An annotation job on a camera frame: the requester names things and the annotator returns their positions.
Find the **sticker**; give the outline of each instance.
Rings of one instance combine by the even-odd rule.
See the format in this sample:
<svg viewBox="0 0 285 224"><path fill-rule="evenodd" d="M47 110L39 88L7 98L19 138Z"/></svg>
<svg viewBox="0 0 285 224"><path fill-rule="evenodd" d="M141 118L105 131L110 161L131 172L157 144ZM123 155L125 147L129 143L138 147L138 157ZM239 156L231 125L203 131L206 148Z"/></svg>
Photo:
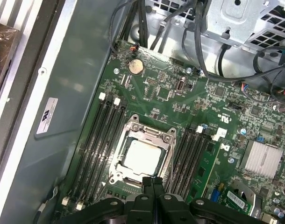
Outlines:
<svg viewBox="0 0 285 224"><path fill-rule="evenodd" d="M58 98L49 98L48 102L45 106L44 113L41 118L40 125L38 127L38 130L36 134L42 134L48 131L49 125L51 123L51 119L53 116L53 113L55 111L55 107L57 106Z"/></svg>
<svg viewBox="0 0 285 224"><path fill-rule="evenodd" d="M238 198L236 195L234 195L231 191L228 191L227 194L228 198L231 199L236 205L238 205L240 208L244 209L245 203Z"/></svg>

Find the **small component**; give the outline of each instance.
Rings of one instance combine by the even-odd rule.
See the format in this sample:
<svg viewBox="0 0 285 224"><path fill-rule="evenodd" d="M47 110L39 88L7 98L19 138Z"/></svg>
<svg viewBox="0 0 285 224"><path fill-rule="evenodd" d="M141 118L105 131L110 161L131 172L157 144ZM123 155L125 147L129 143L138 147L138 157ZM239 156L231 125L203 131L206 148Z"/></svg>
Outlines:
<svg viewBox="0 0 285 224"><path fill-rule="evenodd" d="M250 140L240 168L249 172L274 178L283 150Z"/></svg>
<svg viewBox="0 0 285 224"><path fill-rule="evenodd" d="M198 126L196 132L203 133L204 128L202 126Z"/></svg>
<svg viewBox="0 0 285 224"><path fill-rule="evenodd" d="M118 68L115 68L115 69L114 69L114 74L117 75L117 74L119 74L119 73L120 73L120 70L119 70Z"/></svg>
<svg viewBox="0 0 285 224"><path fill-rule="evenodd" d="M143 62L139 59L134 59L128 63L128 68L132 75L139 75L143 72Z"/></svg>
<svg viewBox="0 0 285 224"><path fill-rule="evenodd" d="M252 115L259 116L260 111L261 111L260 107L258 107L258 106L253 106L253 108L251 109L251 112L250 112L250 113L251 113Z"/></svg>
<svg viewBox="0 0 285 224"><path fill-rule="evenodd" d="M260 195L262 196L262 198L266 198L267 197L267 195L268 195L268 193L269 193L269 190L267 189L267 188L261 188L260 189Z"/></svg>
<svg viewBox="0 0 285 224"><path fill-rule="evenodd" d="M259 137L257 137L256 141L264 143L265 142L265 138L262 137L262 136L259 136Z"/></svg>
<svg viewBox="0 0 285 224"><path fill-rule="evenodd" d="M268 224L278 224L278 221L274 217L266 213L263 214L262 221Z"/></svg>
<svg viewBox="0 0 285 224"><path fill-rule="evenodd" d="M80 211L82 209L84 209L84 204L83 202L78 202L77 205L76 205L76 210Z"/></svg>
<svg viewBox="0 0 285 224"><path fill-rule="evenodd" d="M62 200L62 205L63 206L67 206L68 202L69 202L69 198L68 197L64 197L63 200Z"/></svg>
<svg viewBox="0 0 285 224"><path fill-rule="evenodd" d="M229 162L230 164L232 164L232 163L235 162L235 160L234 160L234 158L229 158L229 159L228 159L228 162Z"/></svg>
<svg viewBox="0 0 285 224"><path fill-rule="evenodd" d="M232 109L232 110L234 110L234 111L238 111L238 112L243 112L243 111L244 111L244 106L235 104L235 103L233 103L233 102L230 102L230 103L228 104L228 108L229 108L229 109Z"/></svg>
<svg viewBox="0 0 285 224"><path fill-rule="evenodd" d="M181 77L181 79L179 80L177 84L177 91L183 90L184 84L185 84L185 77Z"/></svg>
<svg viewBox="0 0 285 224"><path fill-rule="evenodd" d="M283 127L281 125L278 126L276 135L280 136L283 134Z"/></svg>
<svg viewBox="0 0 285 224"><path fill-rule="evenodd" d="M277 197L272 200L273 203L279 204L281 201Z"/></svg>
<svg viewBox="0 0 285 224"><path fill-rule="evenodd" d="M245 136L239 134L239 135L237 135L237 140L238 141L244 141L245 140Z"/></svg>
<svg viewBox="0 0 285 224"><path fill-rule="evenodd" d="M201 104L196 104L196 105L194 106L194 108L195 108L196 110L199 110L200 108L202 108L202 105L201 105Z"/></svg>
<svg viewBox="0 0 285 224"><path fill-rule="evenodd" d="M217 189L214 189L212 192L210 200L213 202L217 202L220 195L221 195L221 193Z"/></svg>
<svg viewBox="0 0 285 224"><path fill-rule="evenodd" d="M121 99L120 98L115 98L114 99L114 105L118 106L120 105Z"/></svg>
<svg viewBox="0 0 285 224"><path fill-rule="evenodd" d="M204 172L205 172L205 169L204 169L203 167L200 167L200 168L199 168L199 171L198 171L198 175L199 175L200 177L203 177Z"/></svg>
<svg viewBox="0 0 285 224"><path fill-rule="evenodd" d="M219 136L221 136L222 138L225 138L226 135L227 135L227 132L228 132L227 129L223 129L223 128L219 127L219 128L217 129L217 133L216 133L216 134L219 135Z"/></svg>
<svg viewBox="0 0 285 224"><path fill-rule="evenodd" d="M105 99L105 97L106 97L106 94L101 92L99 95L99 99L103 101Z"/></svg>
<svg viewBox="0 0 285 224"><path fill-rule="evenodd" d="M207 129L207 128L208 128L208 125L206 125L206 124L201 124L201 126L202 126L204 129Z"/></svg>
<svg viewBox="0 0 285 224"><path fill-rule="evenodd" d="M222 97L224 92L225 92L225 89L218 86L215 90L215 95L218 97Z"/></svg>
<svg viewBox="0 0 285 224"><path fill-rule="evenodd" d="M237 133L241 134L241 135L246 135L246 129L245 128L240 128L240 129L237 130Z"/></svg>

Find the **mounting hole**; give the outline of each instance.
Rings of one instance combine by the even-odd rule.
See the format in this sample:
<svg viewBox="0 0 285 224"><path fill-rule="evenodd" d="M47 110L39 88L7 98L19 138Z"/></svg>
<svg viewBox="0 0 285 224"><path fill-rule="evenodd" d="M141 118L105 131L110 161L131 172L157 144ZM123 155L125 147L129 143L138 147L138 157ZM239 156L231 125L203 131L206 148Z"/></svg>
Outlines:
<svg viewBox="0 0 285 224"><path fill-rule="evenodd" d="M240 0L235 0L235 5L239 6L241 4Z"/></svg>

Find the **screw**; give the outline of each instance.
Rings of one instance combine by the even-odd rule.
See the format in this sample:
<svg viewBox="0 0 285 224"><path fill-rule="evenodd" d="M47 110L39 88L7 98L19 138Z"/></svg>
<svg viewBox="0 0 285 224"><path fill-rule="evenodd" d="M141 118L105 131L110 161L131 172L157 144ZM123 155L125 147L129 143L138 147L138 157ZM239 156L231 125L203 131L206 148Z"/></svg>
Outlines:
<svg viewBox="0 0 285 224"><path fill-rule="evenodd" d="M204 205L204 204L205 204L205 202L203 202L202 200L196 200L196 204Z"/></svg>
<svg viewBox="0 0 285 224"><path fill-rule="evenodd" d="M186 68L186 73L187 73L187 74L190 74L191 72L192 72L192 69L191 69L191 68L189 68L189 67Z"/></svg>
<svg viewBox="0 0 285 224"><path fill-rule="evenodd" d="M0 33L0 41L4 40L4 35Z"/></svg>
<svg viewBox="0 0 285 224"><path fill-rule="evenodd" d="M234 160L233 158L229 158L229 159L228 159L228 162L232 164L232 163L235 162L235 160Z"/></svg>
<svg viewBox="0 0 285 224"><path fill-rule="evenodd" d="M138 130L138 125L132 125L132 130L137 131Z"/></svg>
<svg viewBox="0 0 285 224"><path fill-rule="evenodd" d="M119 73L120 73L120 70L119 70L118 68L115 68L115 69L114 69L114 74L117 75L117 74L119 74Z"/></svg>
<svg viewBox="0 0 285 224"><path fill-rule="evenodd" d="M180 24L181 20L180 19L175 19L175 24L178 26Z"/></svg>
<svg viewBox="0 0 285 224"><path fill-rule="evenodd" d="M281 202L278 198L274 198L272 201L273 201L275 204L279 204L279 203Z"/></svg>
<svg viewBox="0 0 285 224"><path fill-rule="evenodd" d="M171 138L166 135L166 136L163 138L163 140L166 141L166 142L170 142Z"/></svg>
<svg viewBox="0 0 285 224"><path fill-rule="evenodd" d="M171 196L170 195L164 195L164 199L165 200L171 200Z"/></svg>

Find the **dimm slot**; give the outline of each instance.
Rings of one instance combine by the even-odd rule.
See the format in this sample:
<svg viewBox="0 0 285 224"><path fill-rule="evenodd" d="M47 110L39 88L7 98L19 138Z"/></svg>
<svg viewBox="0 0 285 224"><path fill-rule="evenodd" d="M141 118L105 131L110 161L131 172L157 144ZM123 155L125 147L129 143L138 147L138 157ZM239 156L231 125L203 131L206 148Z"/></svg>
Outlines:
<svg viewBox="0 0 285 224"><path fill-rule="evenodd" d="M98 176L96 178L96 180L97 180L96 184L93 185L93 188L92 188L93 190L90 191L89 194L88 194L87 200L90 200L92 202L94 202L94 200L95 200L93 196L96 196L97 187L100 184L102 174L104 173L104 170L105 170L105 167L107 165L108 159L109 159L110 154L112 152L112 148L114 146L114 143L116 142L116 137L121 132L122 127L124 126L123 120L125 119L125 117L124 117L125 111L126 111L126 104L122 105L121 108L120 108L120 111L119 111L120 115L119 115L118 121L117 121L116 126L115 126L116 128L113 130L112 138L110 138L107 150L105 152L105 157L103 158L102 165L100 167L100 172L98 173Z"/></svg>
<svg viewBox="0 0 285 224"><path fill-rule="evenodd" d="M98 170L98 165L100 163L102 155L104 154L104 149L105 149L106 144L107 144L107 139L108 139L110 131L112 130L112 127L114 125L114 121L115 121L115 118L116 118L116 115L117 115L117 108L113 107L112 111L113 111L113 114L108 117L107 122L105 123L105 125L103 127L103 130L105 130L105 135L104 135L104 137L103 136L100 137L100 143L98 144L99 147L96 150L97 153L94 156L94 159L92 160L91 164L93 166L92 166L92 169L91 169L91 173L88 176L88 182L85 185L83 194L81 196L82 198L86 197L86 195L88 193L88 190L89 190L89 187L93 186L92 182L95 179L95 175L96 175L96 172Z"/></svg>
<svg viewBox="0 0 285 224"><path fill-rule="evenodd" d="M110 112L111 104L112 104L112 97L109 96L107 98L105 105L104 105L105 112L102 114L101 118L97 121L97 126L95 129L95 132L93 133L92 141L90 142L90 144L88 146L87 159L84 161L83 169L81 169L81 171L80 171L78 186L75 188L75 195L80 194L81 186L83 184L83 181L85 180L87 170L90 167L90 160L94 154L92 151L96 148L96 143L98 142L99 135L101 132L100 130L103 127L103 123L104 123L105 119L108 117L108 113Z"/></svg>
<svg viewBox="0 0 285 224"><path fill-rule="evenodd" d="M90 178L91 178L91 173L94 170L96 157L100 154L100 148L101 148L101 142L103 140L103 136L108 131L107 124L110 123L110 121L112 120L113 114L115 114L115 111L116 111L115 108L112 107L112 104L110 104L110 106L111 107L110 107L109 113L107 113L104 119L101 121L100 129L97 131L96 138L92 145L93 152L91 153L89 160L87 162L86 168L85 168L83 179L82 179L80 188L78 190L78 193L79 193L78 198L82 198L84 196L86 186L89 183Z"/></svg>
<svg viewBox="0 0 285 224"><path fill-rule="evenodd" d="M84 166L84 160L86 159L87 157L87 151L88 151L88 145L89 143L91 142L92 138L93 138L93 134L95 132L95 129L96 129L96 126L97 126L97 123L100 119L100 116L104 113L104 101L101 101L98 105L98 109L97 109L97 113L96 113L96 117L93 121L93 125L91 127L91 130L89 132L89 137L86 139L85 141L85 149L81 155L81 158L80 158L80 161L77 165L77 169L76 169L76 175L74 176L73 178L73 181L72 181L72 195L75 193L75 190L77 188L77 182L79 181L79 178L80 178L80 173L81 173L81 170L83 169L83 166Z"/></svg>

